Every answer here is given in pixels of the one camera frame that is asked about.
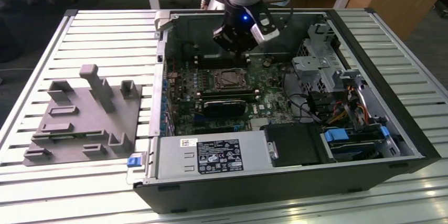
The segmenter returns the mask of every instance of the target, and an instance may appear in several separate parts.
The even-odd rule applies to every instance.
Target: blue tab
[[[141,157],[129,157],[128,158],[128,168],[141,166]]]
[[[333,141],[333,138],[330,137],[329,131],[326,131],[326,132],[324,133],[324,137],[325,137],[326,142]]]
[[[384,135],[384,138],[386,138],[388,136],[390,136],[389,130],[386,129],[385,126],[381,126],[381,133]]]
[[[348,140],[345,129],[329,129],[325,132],[326,142]]]

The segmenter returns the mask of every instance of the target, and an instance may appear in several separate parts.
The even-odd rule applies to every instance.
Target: warning label
[[[237,139],[197,142],[198,173],[225,173],[244,170]]]

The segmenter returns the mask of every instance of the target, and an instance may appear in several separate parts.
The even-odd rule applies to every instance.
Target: aluminum extrusion table
[[[338,14],[442,157],[414,174],[358,193],[158,215],[132,191],[132,181],[126,183],[125,159],[22,166],[49,101],[50,80],[66,78],[72,87],[86,87],[77,77],[81,64],[97,64],[110,85],[132,79],[144,86],[136,151],[145,150],[157,50],[154,13],[66,12],[0,130],[0,223],[368,224],[448,218],[448,94],[377,15],[362,9]],[[356,68],[349,58],[346,62]]]

